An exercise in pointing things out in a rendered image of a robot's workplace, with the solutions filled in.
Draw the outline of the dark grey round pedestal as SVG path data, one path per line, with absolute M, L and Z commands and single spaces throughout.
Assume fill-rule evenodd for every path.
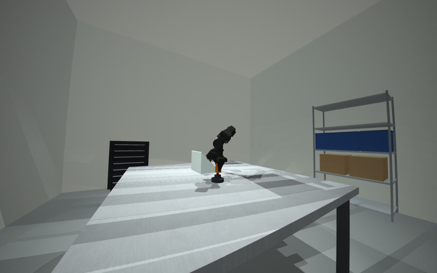
M 211 182 L 213 183 L 223 183 L 224 182 L 224 178 L 221 177 L 221 175 L 219 173 L 215 174 L 214 177 L 211 178 Z

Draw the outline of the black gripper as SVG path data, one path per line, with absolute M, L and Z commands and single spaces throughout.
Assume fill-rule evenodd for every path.
M 220 148 L 215 147 L 214 150 L 216 151 L 217 158 L 213 157 L 212 159 L 215 163 L 217 163 L 218 172 L 220 172 L 224 163 L 227 162 L 227 159 L 226 157 L 223 156 L 223 151 L 224 151 L 223 147 Z

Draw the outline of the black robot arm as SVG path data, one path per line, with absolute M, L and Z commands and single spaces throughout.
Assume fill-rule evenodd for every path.
M 213 157 L 217 158 L 216 151 L 214 150 L 216 148 L 223 147 L 223 144 L 228 143 L 230 139 L 233 137 L 233 135 L 236 133 L 236 129 L 233 126 L 227 127 L 226 130 L 221 131 L 220 134 L 217 135 L 217 139 L 214 140 L 213 146 L 214 148 L 211 149 L 208 154 L 206 154 L 207 159 L 211 162 Z M 219 136 L 220 135 L 220 136 Z

